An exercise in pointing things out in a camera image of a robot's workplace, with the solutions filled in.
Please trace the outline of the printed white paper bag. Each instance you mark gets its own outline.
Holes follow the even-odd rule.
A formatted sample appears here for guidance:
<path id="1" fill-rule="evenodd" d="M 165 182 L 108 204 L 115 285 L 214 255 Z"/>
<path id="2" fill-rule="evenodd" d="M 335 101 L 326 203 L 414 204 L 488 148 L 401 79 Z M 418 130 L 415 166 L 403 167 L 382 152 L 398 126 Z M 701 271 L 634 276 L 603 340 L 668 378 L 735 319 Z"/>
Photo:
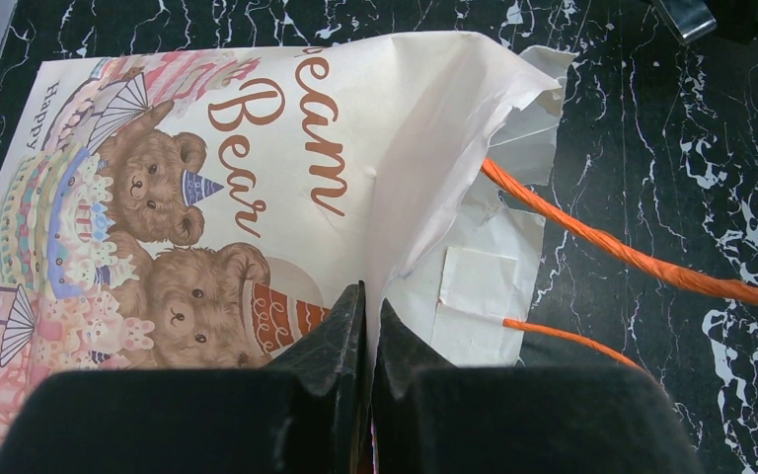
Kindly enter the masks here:
<path id="1" fill-rule="evenodd" d="M 570 53 L 460 32 L 332 47 L 177 51 L 41 68 L 39 145 L 0 175 L 0 447 L 63 372 L 250 372 L 314 332 L 351 282 L 368 336 L 390 282 L 435 335 L 503 363 L 523 254 L 451 247 L 491 167 L 546 180 Z"/>

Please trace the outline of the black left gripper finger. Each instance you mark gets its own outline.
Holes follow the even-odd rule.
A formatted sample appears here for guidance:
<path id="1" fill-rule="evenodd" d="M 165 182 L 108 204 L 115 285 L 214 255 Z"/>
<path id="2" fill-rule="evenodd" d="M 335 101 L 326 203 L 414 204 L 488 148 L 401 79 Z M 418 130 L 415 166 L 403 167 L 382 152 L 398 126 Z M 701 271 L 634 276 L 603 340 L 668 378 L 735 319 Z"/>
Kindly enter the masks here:
<path id="1" fill-rule="evenodd" d="M 705 0 L 648 0 L 681 44 L 690 44 L 713 32 L 717 19 Z"/>
<path id="2" fill-rule="evenodd" d="M 262 368 L 56 374 L 0 473 L 352 473 L 365 437 L 365 291 Z"/>
<path id="3" fill-rule="evenodd" d="M 381 309 L 381 473 L 699 473 L 665 392 L 634 368 L 457 367 Z"/>

